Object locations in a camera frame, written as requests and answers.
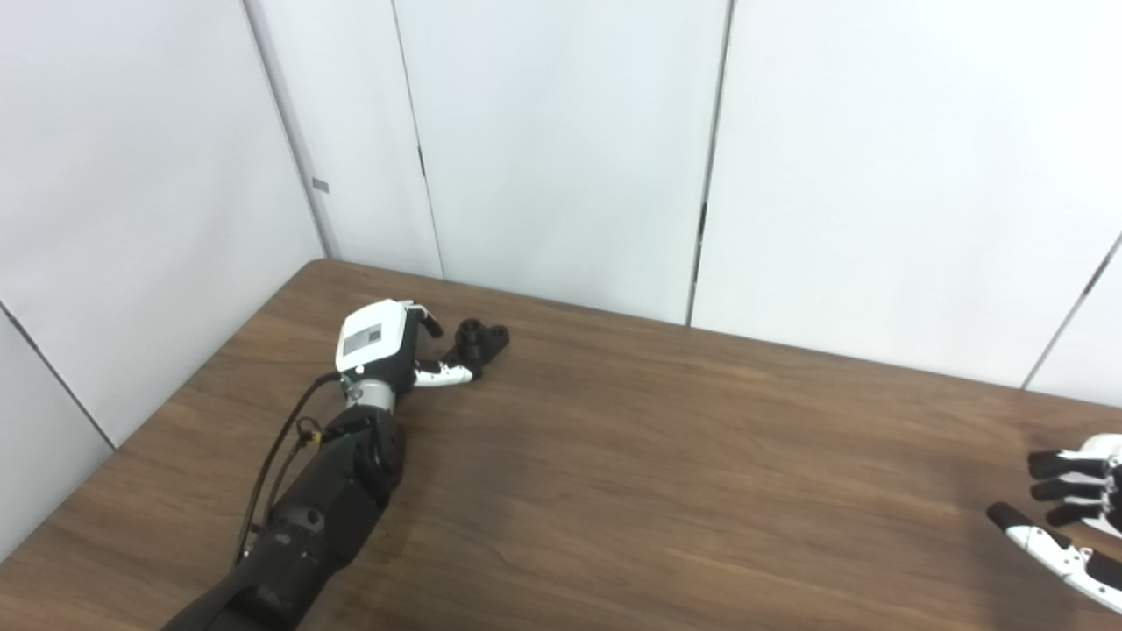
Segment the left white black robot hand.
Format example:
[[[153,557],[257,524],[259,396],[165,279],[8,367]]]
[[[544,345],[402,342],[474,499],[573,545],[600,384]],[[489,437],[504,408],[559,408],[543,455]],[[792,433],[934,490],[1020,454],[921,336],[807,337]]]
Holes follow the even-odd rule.
[[[334,359],[344,391],[381,383],[403,394],[416,386],[445,387],[481,379],[478,367],[420,359],[421,331],[432,338],[444,335],[436,317],[413,301],[381,300],[347,316]]]

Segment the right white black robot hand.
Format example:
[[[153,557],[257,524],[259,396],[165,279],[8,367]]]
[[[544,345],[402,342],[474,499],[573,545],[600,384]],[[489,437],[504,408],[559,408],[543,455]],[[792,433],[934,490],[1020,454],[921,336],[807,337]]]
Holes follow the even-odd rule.
[[[1121,507],[1121,436],[1094,435],[1077,449],[1054,449],[1026,456],[1033,479],[1031,499],[1051,502],[1043,524],[1005,502],[986,507],[987,519],[1010,542],[1086,598],[1121,612],[1121,564],[1105,552],[1078,546],[1061,528],[1089,525],[1119,538]]]

